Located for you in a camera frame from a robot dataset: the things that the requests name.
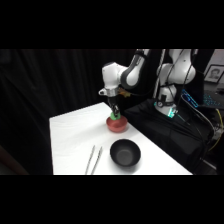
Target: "green light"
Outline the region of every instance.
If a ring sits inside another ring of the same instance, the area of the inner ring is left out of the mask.
[[[170,109],[170,112],[168,114],[168,117],[171,117],[171,113],[172,113],[172,108]]]
[[[173,113],[172,108],[170,109],[170,112],[169,112],[169,114],[168,114],[168,117],[171,117],[171,118],[173,118],[173,117],[174,117],[174,113]]]

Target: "metal chopstick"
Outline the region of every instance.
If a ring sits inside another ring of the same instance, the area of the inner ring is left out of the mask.
[[[85,173],[85,175],[87,175],[87,173],[88,173],[89,165],[90,165],[91,160],[92,160],[92,158],[93,158],[93,154],[94,154],[94,152],[95,152],[95,145],[93,146],[93,150],[92,150],[92,153],[91,153],[90,158],[89,158],[89,162],[88,162],[88,165],[87,165],[87,168],[86,168],[86,173]]]
[[[98,158],[97,158],[96,164],[95,164],[95,166],[94,166],[94,168],[93,168],[93,171],[92,171],[91,175],[93,175],[94,172],[95,172],[95,170],[96,170],[96,167],[97,167],[97,164],[98,164],[98,162],[99,162],[99,160],[100,160],[100,158],[101,158],[102,152],[103,152],[103,147],[101,147],[101,149],[100,149],[100,151],[99,151]]]

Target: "black bowl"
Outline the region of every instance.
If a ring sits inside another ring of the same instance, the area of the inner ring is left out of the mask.
[[[115,142],[111,146],[110,155],[117,165],[132,167],[139,162],[141,151],[134,142],[123,139]]]

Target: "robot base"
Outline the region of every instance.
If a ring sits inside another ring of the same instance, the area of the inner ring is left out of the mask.
[[[177,106],[173,104],[172,106],[164,106],[164,107],[158,107],[157,103],[155,103],[155,108],[158,110],[161,114],[166,115],[167,117],[173,118],[175,113],[178,113],[176,110]]]

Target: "chopsticks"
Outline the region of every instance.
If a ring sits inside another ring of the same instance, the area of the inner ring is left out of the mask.
[[[93,146],[92,152],[91,152],[91,154],[90,154],[90,158],[89,158],[89,162],[88,162],[88,164],[87,164],[87,168],[86,168],[85,175],[88,174],[89,166],[90,166],[91,160],[92,160],[92,158],[93,158],[94,152],[95,152],[95,145]],[[97,158],[97,161],[96,161],[96,163],[95,163],[95,165],[94,165],[94,168],[93,168],[93,170],[92,170],[91,175],[94,175],[95,170],[96,170],[96,167],[97,167],[97,165],[98,165],[98,163],[99,163],[99,160],[100,160],[100,158],[101,158],[102,153],[103,153],[103,147],[101,147],[101,149],[100,149],[100,151],[99,151],[99,153],[98,153],[98,158]]]

